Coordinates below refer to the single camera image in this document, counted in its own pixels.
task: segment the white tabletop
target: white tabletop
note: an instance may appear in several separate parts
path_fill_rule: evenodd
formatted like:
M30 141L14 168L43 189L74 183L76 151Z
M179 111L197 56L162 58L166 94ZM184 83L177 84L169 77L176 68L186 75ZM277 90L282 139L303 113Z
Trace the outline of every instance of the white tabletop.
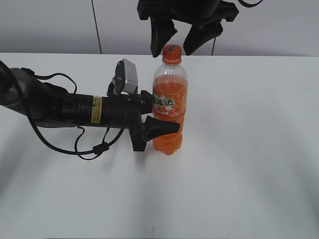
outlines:
M160 64L151 56L0 54L100 96L124 57L151 91ZM187 113L172 156L152 143L133 152L127 131L94 161L63 155L1 107L0 238L319 238L319 58L190 56L183 65ZM70 150L80 133L41 131ZM87 129L80 149L104 131Z

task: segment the wire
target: wire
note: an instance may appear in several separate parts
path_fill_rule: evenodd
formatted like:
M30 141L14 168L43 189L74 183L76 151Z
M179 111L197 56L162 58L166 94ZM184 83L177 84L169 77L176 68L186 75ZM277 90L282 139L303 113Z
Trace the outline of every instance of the wire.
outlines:
M113 145L116 141L118 141L118 139L123 134L123 131L125 130L125 127L126 127L127 116L128 116L128 111L127 111L127 106L125 106L124 123L123 123L122 128L120 129L118 135L109 143L109 146Z
M118 141L118 139L121 137L125 127L126 127L126 120L127 120L127 107L125 107L125 116L124 116L124 123L120 129L120 131L118 132L118 134L116 135L116 137L110 142L110 143L107 143L107 146L108 148L113 145L116 141ZM106 132L103 136L103 139L102 139L102 144L103 145L105 143L105 137L106 135L108 134L108 132L110 131L110 127L111 127L111 124L109 124L109 126L107 127L106 129ZM84 132L85 132L85 129L79 125L77 125L77 128L81 129L82 130L82 133L76 138L75 140L75 143L74 143L74 151L75 152L78 152L78 143L79 143L79 140L80 138L83 136ZM97 157L101 156L103 152L101 153L98 153L95 157L93 158L84 158L83 156L81 156L80 154L78 154L77 156L79 156L80 158L84 159L84 160L93 160L93 159L96 159Z
M0 61L0 67L3 68L4 72L7 74L7 78L13 83L16 91L17 91L17 94L21 100L21 103L24 107L24 110L25 110L25 113L26 113L26 116L29 120L29 123L31 125L31 127L33 128L35 134L38 136L38 138L46 145L48 146L49 148L51 148L52 150L55 150L57 152L60 152L60 153L64 153L64 154L70 154L70 155L87 155L87 154L91 154L91 153L95 153L94 150L89 150L89 151L82 151L82 152L75 152L75 151L68 151L68 150L64 150L64 149L61 149L61 148L58 148L58 147L55 147L54 145L52 145L51 143L49 143L44 137L43 135L41 134L41 132L39 131L38 127L36 126L35 122L34 122L34 119L33 119L33 116L30 112L30 109L29 109L29 106L24 98L24 95L23 95L23 92L22 92L22 89L19 85L19 82L17 81L17 79L15 78L15 76L13 75L12 71L2 62Z
M69 79L74 84L74 91L73 91L74 94L76 93L76 91L78 89L76 83L71 79L71 77L69 77L68 75L65 75L63 73L54 73L54 74L49 75L49 76L39 76L39 75L33 75L33 76L39 80L49 80L55 76L64 76L65 78Z
M245 6L245 7L255 7L255 6L261 4L261 2L262 2L263 0L260 0L260 1L257 2L257 3L247 3L247 2L245 2L244 0L238 0L238 1L239 1L240 4L242 4L242 5Z
M211 49L211 55L214 54L215 43L216 43L216 37L214 38L213 48Z
M110 131L110 127L111 127L111 124L108 126L108 128L106 129L106 132L105 132L105 134L104 134L104 136L103 136L103 139L102 139L102 143L104 143L105 142L105 137L106 137L106 135L108 134L108 132Z
M79 153L79 151L78 151L78 142L79 142L80 138L82 137L82 135L84 134L85 129L83 127L81 127L81 126L78 126L78 125L77 125L77 127L82 130L82 133L76 138L75 143L74 143L74 151L78 153L77 156L79 156L80 158L82 158L84 160L88 160L88 161L96 159L97 157L100 157L102 153L97 154L93 158L85 158Z

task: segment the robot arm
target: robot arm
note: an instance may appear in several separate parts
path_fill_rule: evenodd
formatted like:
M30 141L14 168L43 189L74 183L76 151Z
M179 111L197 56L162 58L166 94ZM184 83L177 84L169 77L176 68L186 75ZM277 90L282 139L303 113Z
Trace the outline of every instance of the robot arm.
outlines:
M254 7L263 0L250 4L238 0L245 7ZM157 57L177 30L173 20L191 24L184 42L184 50L191 55L207 41L222 32L222 19L234 21L239 13L236 5L223 0L139 0L138 14L141 20L151 20L151 51Z
M9 69L2 62L0 67L0 105L28 116L41 141L56 151L74 155L88 154L57 150L43 140L37 127L120 128L117 139L127 128L134 151L144 151L146 143L151 139L179 130L178 123L152 117L142 122L141 115L152 112L153 97L147 91L138 94L135 65L126 59L116 66L115 76L107 91L108 97L68 93L62 87L39 81L36 79L38 76L29 69ZM97 145L90 153L100 155L115 141Z

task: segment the plastic bottle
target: plastic bottle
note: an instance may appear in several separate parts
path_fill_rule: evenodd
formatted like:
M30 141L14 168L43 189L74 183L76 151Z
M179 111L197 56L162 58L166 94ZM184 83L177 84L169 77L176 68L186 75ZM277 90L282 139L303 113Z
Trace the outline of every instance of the plastic bottle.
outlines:
M157 69L153 81L153 114L161 120L178 122L178 133L154 139L154 148L167 155L173 154L182 143L182 130L186 111L187 74L181 66L181 48L167 45L163 49L163 64Z

